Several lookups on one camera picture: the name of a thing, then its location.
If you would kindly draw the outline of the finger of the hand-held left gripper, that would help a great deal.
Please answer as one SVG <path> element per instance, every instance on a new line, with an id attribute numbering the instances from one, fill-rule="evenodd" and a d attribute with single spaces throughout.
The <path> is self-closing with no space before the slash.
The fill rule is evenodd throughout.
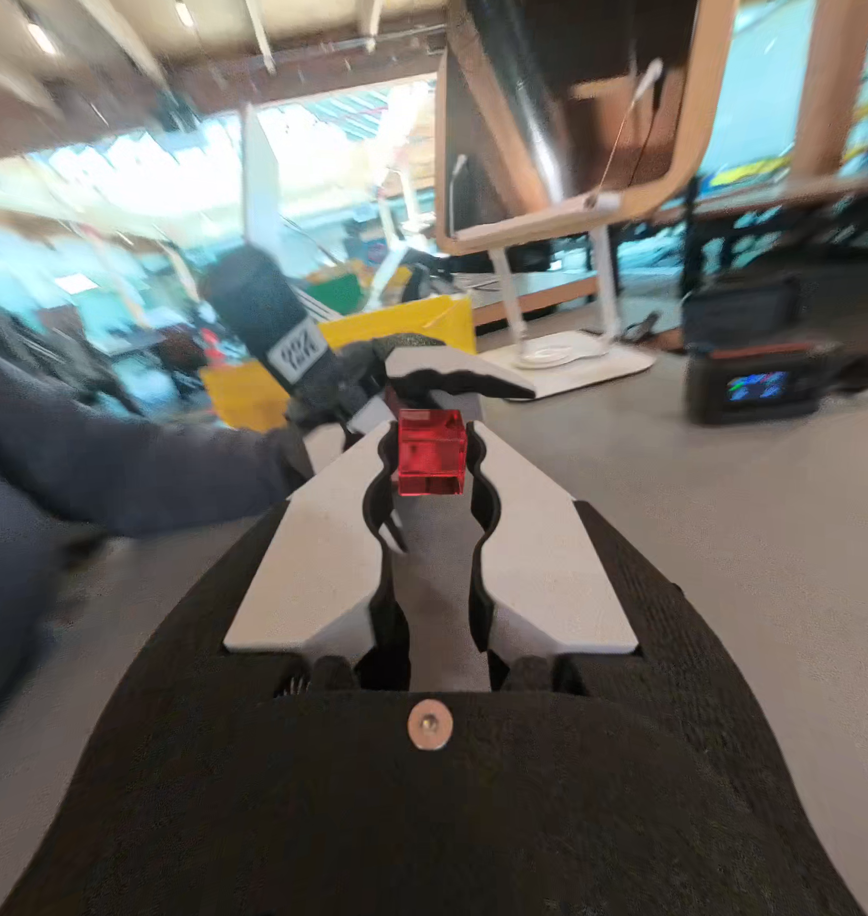
<path id="1" fill-rule="evenodd" d="M 348 421 L 350 432 L 367 434 L 382 423 L 389 424 L 398 419 L 402 409 L 430 408 L 457 409 L 464 422 L 485 418 L 484 404 L 475 393 L 451 395 L 440 390 L 432 390 L 420 395 L 400 395 L 395 390 L 384 390 L 362 406 Z"/>
<path id="2" fill-rule="evenodd" d="M 390 387 L 405 402 L 421 402 L 432 392 L 536 399 L 535 387 L 520 373 L 448 345 L 399 346 L 383 365 Z"/>

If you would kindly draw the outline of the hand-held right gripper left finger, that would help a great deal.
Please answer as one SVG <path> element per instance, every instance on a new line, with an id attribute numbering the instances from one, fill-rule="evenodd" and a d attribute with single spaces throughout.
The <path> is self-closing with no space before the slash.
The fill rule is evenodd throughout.
<path id="1" fill-rule="evenodd" d="M 409 630 L 394 594 L 397 426 L 385 421 L 287 502 L 223 638 L 230 653 L 281 653 L 311 668 L 342 658 L 362 688 L 406 691 Z"/>

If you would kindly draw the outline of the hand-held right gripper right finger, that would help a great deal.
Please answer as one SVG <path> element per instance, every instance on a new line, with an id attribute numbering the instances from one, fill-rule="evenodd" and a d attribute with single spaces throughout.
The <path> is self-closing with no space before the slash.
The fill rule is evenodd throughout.
<path id="1" fill-rule="evenodd" d="M 492 691 L 519 662 L 552 677 L 566 658 L 624 658 L 637 635 L 577 500 L 488 429 L 467 425 L 471 511 L 481 528 L 468 619 Z"/>

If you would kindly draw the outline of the yellow plastic bin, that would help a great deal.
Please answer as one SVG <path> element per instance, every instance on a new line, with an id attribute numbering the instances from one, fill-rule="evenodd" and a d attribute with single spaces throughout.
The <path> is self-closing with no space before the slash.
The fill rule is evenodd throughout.
<path id="1" fill-rule="evenodd" d="M 447 294 L 360 312 L 319 324 L 333 350 L 394 333 L 418 333 L 455 349 L 477 353 L 474 310 L 469 297 Z M 268 432 L 287 424 L 289 394 L 254 358 L 209 365 L 199 378 L 214 414 L 232 429 Z"/>

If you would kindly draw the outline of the red transparent cube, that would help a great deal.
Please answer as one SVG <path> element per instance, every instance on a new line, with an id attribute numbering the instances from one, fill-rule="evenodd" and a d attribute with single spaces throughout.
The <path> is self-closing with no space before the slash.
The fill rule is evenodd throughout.
<path id="1" fill-rule="evenodd" d="M 462 413 L 455 408 L 403 409 L 397 427 L 399 495 L 462 495 L 468 443 Z"/>

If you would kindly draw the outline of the person's left forearm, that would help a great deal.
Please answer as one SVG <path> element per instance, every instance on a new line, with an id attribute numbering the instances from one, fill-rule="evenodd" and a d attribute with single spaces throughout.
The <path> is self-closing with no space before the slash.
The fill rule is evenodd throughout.
<path id="1" fill-rule="evenodd" d="M 0 474 L 62 520 L 138 537 L 264 514 L 313 472 L 292 429 L 119 418 L 0 358 Z"/>

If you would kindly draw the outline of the green plastic bin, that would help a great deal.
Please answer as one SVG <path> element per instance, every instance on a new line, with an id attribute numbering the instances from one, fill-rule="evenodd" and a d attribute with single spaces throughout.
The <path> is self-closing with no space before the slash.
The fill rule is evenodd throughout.
<path id="1" fill-rule="evenodd" d="M 359 277 L 353 272 L 323 275 L 317 281 L 304 279 L 304 292 L 339 316 L 362 311 L 366 294 Z"/>

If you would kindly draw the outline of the white mirror stand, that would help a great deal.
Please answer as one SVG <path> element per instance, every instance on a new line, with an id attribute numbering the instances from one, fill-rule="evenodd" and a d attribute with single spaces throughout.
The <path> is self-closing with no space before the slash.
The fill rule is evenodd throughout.
<path id="1" fill-rule="evenodd" d="M 497 366 L 497 375 L 524 381 L 534 399 L 637 375 L 656 360 L 647 351 L 620 343 L 622 325 L 608 227 L 623 216 L 624 205 L 632 202 L 633 197 L 634 192 L 629 190 L 595 189 L 543 212 L 476 225 L 447 235 L 457 249 L 486 250 L 492 259 L 511 343 L 485 352 L 482 360 Z M 587 232 L 592 249 L 600 333 L 567 330 L 531 337 L 506 250 L 577 232 Z"/>

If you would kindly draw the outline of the black battery charger case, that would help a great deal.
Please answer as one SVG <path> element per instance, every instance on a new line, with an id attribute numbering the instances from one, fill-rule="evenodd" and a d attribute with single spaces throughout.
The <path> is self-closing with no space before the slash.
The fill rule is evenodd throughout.
<path id="1" fill-rule="evenodd" d="M 723 427 L 815 413 L 840 345 L 806 326 L 797 277 L 729 281 L 680 303 L 688 420 Z"/>

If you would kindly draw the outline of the plain wooden post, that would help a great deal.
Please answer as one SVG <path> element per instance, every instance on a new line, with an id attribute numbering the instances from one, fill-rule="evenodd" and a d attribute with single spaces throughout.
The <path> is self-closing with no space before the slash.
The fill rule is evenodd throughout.
<path id="1" fill-rule="evenodd" d="M 838 171 L 868 52 L 868 1 L 817 1 L 789 182 Z"/>

